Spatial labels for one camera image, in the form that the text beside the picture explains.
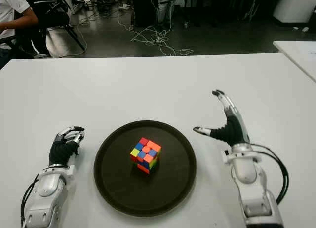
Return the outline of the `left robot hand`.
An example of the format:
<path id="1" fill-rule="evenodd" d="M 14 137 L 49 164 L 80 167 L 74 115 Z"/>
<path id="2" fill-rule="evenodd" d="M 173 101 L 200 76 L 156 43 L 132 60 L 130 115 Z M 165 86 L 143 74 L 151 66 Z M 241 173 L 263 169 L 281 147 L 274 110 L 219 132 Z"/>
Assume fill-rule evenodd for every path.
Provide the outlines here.
<path id="1" fill-rule="evenodd" d="M 78 148 L 85 137 L 85 129 L 70 126 L 58 132 L 49 152 L 49 166 L 67 166 L 72 155 L 78 155 Z"/>

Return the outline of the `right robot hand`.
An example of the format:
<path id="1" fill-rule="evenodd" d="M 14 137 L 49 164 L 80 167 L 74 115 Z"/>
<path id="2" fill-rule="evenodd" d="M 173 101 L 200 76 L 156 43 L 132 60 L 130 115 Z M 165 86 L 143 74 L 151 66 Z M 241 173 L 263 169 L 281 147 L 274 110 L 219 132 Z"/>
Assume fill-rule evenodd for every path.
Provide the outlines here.
<path id="1" fill-rule="evenodd" d="M 213 90 L 212 94 L 223 104 L 226 124 L 218 129 L 197 126 L 193 130 L 199 134 L 223 141 L 231 147 L 240 143 L 250 144 L 250 138 L 241 114 L 232 100 L 223 91 L 218 89 Z"/>

